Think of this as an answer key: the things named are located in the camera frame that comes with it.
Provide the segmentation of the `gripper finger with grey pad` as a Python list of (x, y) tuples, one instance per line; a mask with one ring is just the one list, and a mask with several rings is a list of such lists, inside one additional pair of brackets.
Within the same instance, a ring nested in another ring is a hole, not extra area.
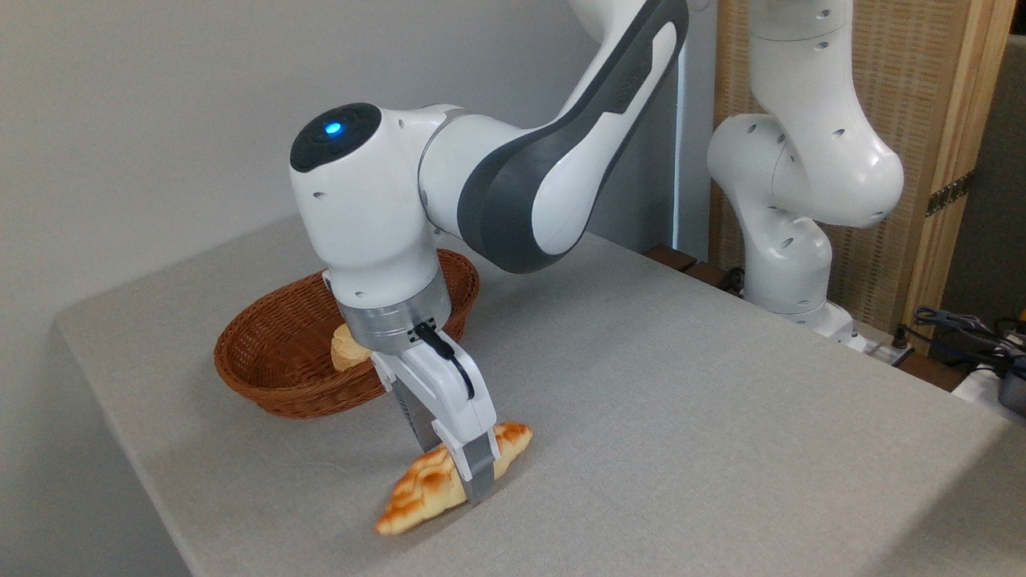
[(483, 432), (471, 443), (459, 443), (441, 421), (433, 421), (433, 430), (452, 457), (467, 500), (476, 505), (487, 499), (495, 484), (494, 464), (501, 458), (494, 430)]
[(415, 397), (415, 392), (406, 386), (395, 386), (393, 392), (403, 415), (406, 416), (410, 429), (415, 432), (415, 438), (421, 446), (423, 453), (428, 453), (436, 446), (440, 445), (441, 438), (433, 428), (434, 416), (431, 410)]

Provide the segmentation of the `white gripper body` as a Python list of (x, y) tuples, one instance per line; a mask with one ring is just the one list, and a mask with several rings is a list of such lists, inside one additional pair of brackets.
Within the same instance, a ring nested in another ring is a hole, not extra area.
[(471, 443), (497, 424), (490, 391), (475, 361), (446, 332), (415, 329), (413, 347), (399, 355), (371, 354), (382, 384), (415, 392), (459, 443)]

